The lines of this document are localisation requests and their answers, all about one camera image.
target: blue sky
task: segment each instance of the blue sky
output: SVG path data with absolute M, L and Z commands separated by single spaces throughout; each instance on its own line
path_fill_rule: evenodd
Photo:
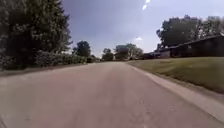
M 224 16 L 223 0 L 64 0 L 63 6 L 73 46 L 86 40 L 96 56 L 128 42 L 153 51 L 160 42 L 156 30 L 170 17 Z

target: bush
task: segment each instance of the bush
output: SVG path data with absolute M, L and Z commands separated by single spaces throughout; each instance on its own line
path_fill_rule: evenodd
M 69 54 L 55 54 L 49 52 L 39 52 L 36 56 L 37 67 L 60 66 L 69 64 L 86 63 L 85 57 Z
M 0 70 L 10 70 L 15 68 L 15 59 L 13 57 L 0 54 Z

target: house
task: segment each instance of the house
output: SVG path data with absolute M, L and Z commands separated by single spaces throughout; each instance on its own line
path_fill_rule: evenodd
M 224 56 L 224 36 L 216 35 L 159 51 L 161 58 Z

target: asphalt road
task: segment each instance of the asphalt road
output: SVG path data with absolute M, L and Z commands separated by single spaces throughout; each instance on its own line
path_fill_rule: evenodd
M 0 78 L 8 128 L 223 128 L 125 63 Z

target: green lawn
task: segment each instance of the green lawn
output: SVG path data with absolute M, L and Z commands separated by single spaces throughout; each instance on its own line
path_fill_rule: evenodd
M 224 93 L 224 57 L 156 59 L 128 63 L 148 72 Z

